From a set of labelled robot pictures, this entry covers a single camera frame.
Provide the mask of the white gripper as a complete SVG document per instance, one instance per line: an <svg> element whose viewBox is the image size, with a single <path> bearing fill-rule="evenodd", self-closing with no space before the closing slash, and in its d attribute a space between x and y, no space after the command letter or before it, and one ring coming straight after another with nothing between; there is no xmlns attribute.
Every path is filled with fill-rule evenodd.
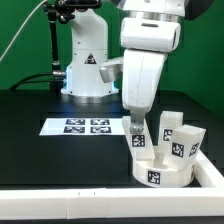
<svg viewBox="0 0 224 224"><path fill-rule="evenodd" d="M161 72L169 52L179 43L177 22L125 18L120 35L123 57L122 101L130 110L130 133L141 134L144 115L155 97Z"/></svg>

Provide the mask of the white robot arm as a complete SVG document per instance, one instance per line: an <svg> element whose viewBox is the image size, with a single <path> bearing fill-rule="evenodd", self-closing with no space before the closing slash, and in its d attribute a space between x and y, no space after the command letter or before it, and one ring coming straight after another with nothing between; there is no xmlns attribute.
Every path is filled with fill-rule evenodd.
<svg viewBox="0 0 224 224"><path fill-rule="evenodd" d="M62 93L79 100L101 100L118 92L113 82L121 78L130 132L140 134L167 56L179 44L179 20L198 18L214 0L109 0L127 13L120 29L124 54L114 59L107 56L107 23L95 13L102 1L59 1L70 16L72 32L72 61Z"/></svg>

